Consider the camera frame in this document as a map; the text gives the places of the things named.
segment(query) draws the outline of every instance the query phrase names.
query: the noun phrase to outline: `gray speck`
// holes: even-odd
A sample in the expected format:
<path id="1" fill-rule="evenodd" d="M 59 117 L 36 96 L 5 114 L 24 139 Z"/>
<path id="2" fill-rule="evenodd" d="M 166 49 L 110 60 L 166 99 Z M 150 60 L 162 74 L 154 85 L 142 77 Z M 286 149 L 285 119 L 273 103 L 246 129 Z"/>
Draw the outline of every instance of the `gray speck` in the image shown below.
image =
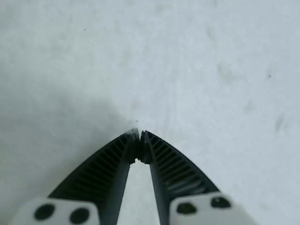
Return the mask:
<path id="1" fill-rule="evenodd" d="M 251 100 L 247 102 L 247 104 L 243 107 L 243 111 L 245 114 L 250 114 L 254 110 L 254 104 Z"/>
<path id="2" fill-rule="evenodd" d="M 286 130 L 287 128 L 288 128 L 288 124 L 285 120 L 285 116 L 282 114 L 275 121 L 275 132 L 278 133 L 282 130 Z"/>
<path id="3" fill-rule="evenodd" d="M 231 85 L 238 80 L 238 77 L 233 73 L 230 66 L 226 63 L 218 63 L 217 73 L 220 81 L 227 85 Z"/>
<path id="4" fill-rule="evenodd" d="M 206 26 L 206 35 L 208 36 L 208 38 L 210 39 L 210 41 L 212 43 L 214 43 L 214 44 L 216 43 L 215 34 L 210 25 Z"/>
<path id="5" fill-rule="evenodd" d="M 218 7 L 218 0 L 213 0 L 214 7 Z"/>

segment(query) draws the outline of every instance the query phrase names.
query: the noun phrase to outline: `white handle part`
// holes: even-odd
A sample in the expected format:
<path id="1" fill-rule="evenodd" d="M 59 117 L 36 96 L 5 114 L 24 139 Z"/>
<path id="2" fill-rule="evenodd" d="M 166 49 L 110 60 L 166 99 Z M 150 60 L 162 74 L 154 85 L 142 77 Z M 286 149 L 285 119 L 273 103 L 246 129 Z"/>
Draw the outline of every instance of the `white handle part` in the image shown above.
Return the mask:
<path id="1" fill-rule="evenodd" d="M 9 225 L 100 225 L 90 202 L 36 198 L 24 204 Z"/>
<path id="2" fill-rule="evenodd" d="M 220 192 L 176 198 L 170 225 L 256 225 L 245 210 Z"/>

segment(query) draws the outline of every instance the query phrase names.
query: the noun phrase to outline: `black dot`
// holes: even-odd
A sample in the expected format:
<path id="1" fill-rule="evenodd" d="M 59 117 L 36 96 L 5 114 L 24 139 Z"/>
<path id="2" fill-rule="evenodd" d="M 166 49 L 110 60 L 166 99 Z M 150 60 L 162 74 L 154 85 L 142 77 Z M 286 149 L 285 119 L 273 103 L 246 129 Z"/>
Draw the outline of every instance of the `black dot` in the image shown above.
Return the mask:
<path id="1" fill-rule="evenodd" d="M 215 197 L 215 198 L 212 198 L 211 200 L 211 206 L 213 208 L 230 208 L 231 207 L 231 204 L 230 202 L 223 198 L 223 197 Z"/>
<path id="2" fill-rule="evenodd" d="M 78 208 L 74 210 L 70 215 L 70 221 L 72 224 L 82 224 L 88 220 L 90 212 L 86 208 Z"/>
<path id="3" fill-rule="evenodd" d="M 197 209 L 193 204 L 186 202 L 177 206 L 177 212 L 180 214 L 194 214 L 197 212 Z"/>
<path id="4" fill-rule="evenodd" d="M 34 213 L 34 218 L 36 220 L 48 219 L 54 213 L 55 206 L 53 204 L 41 205 Z"/>

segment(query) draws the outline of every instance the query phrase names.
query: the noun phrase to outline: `white surface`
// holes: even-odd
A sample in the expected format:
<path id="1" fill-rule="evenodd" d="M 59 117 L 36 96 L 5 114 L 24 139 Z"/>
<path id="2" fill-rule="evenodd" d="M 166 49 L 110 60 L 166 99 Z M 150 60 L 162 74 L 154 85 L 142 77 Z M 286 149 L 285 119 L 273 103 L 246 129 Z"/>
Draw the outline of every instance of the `white surface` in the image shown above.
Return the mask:
<path id="1" fill-rule="evenodd" d="M 229 208 L 213 208 L 211 200 L 223 197 L 230 203 Z M 196 208 L 195 213 L 178 213 L 177 208 L 181 203 L 190 203 Z M 227 195 L 218 193 L 206 195 L 192 195 L 176 198 L 170 205 L 171 225 L 257 225 L 245 212 L 243 207 L 236 205 Z"/>
<path id="2" fill-rule="evenodd" d="M 44 205 L 54 206 L 53 214 L 44 219 L 36 220 L 36 210 Z M 8 225 L 74 225 L 70 221 L 71 214 L 77 209 L 87 209 L 89 216 L 84 225 L 101 225 L 97 206 L 90 202 L 68 201 L 61 199 L 35 198 L 21 206 Z"/>
<path id="3" fill-rule="evenodd" d="M 259 224 L 299 224 L 299 10 L 298 0 L 1 0 L 0 223 L 138 127 Z M 132 168 L 118 224 L 158 224 L 149 169 Z"/>

